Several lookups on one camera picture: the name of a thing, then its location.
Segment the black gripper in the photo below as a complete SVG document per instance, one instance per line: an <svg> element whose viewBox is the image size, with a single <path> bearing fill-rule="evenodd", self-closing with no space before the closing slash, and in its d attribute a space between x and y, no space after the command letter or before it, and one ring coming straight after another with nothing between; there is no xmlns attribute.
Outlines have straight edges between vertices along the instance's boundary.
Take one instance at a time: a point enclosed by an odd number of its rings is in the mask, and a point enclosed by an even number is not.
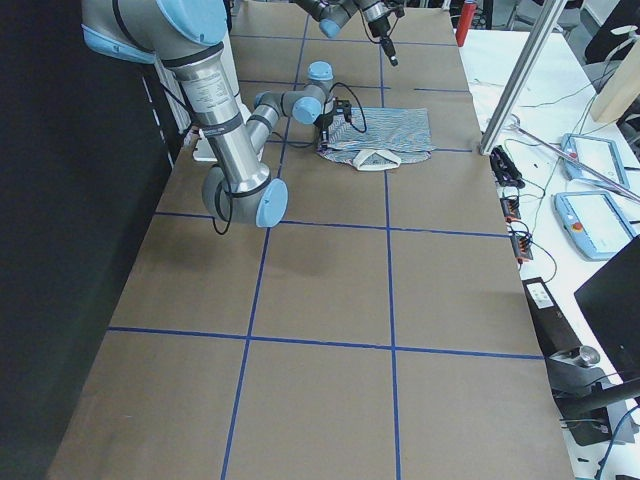
<svg viewBox="0 0 640 480"><path fill-rule="evenodd" d="M323 106L322 113L314 121L314 126L317 128L319 133L319 151L325 151L329 148L329 127L333 124L334 120L340 116L342 116L347 123L352 123L351 102L339 98L332 98Z"/></svg>
<svg viewBox="0 0 640 480"><path fill-rule="evenodd" d="M390 39L392 27L389 17L394 15L397 19L404 16L403 4L367 4L363 7L363 20L367 25L368 38L373 43L381 41L381 48L390 64L396 67L399 64L393 41Z"/></svg>

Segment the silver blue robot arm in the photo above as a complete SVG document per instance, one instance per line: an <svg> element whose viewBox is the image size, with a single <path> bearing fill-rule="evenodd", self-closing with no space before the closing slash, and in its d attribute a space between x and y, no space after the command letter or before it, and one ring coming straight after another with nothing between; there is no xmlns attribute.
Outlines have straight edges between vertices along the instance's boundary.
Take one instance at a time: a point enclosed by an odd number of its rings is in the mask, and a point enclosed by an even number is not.
<svg viewBox="0 0 640 480"><path fill-rule="evenodd" d="M398 65L389 17L394 15L396 19L402 18L405 15L405 1L295 0L294 4L308 13L328 38L335 38L354 16L360 15L369 40L381 46L393 67Z"/></svg>
<svg viewBox="0 0 640 480"><path fill-rule="evenodd" d="M282 117L314 124L331 100L333 71L316 61L298 91L265 92L243 117L223 62L228 33L221 1L84 1L87 46L141 64L162 62L184 89L216 163L202 186L214 220L276 226L288 204L286 184L272 177L259 154Z"/></svg>

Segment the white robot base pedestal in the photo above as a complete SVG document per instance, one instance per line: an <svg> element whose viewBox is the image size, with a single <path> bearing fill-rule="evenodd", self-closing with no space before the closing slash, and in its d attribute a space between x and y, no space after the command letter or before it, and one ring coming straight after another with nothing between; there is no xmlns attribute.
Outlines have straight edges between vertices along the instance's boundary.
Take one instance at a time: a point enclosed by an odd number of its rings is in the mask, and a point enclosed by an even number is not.
<svg viewBox="0 0 640 480"><path fill-rule="evenodd" d="M251 111L249 108L242 102L242 99L239 98L237 100L237 104L242 115L242 119L244 122L248 120L251 115ZM208 140L205 137L204 131L202 129L198 130L198 138L196 145L194 147L193 157L196 161L200 162L216 162L217 158L210 146Z"/></svg>

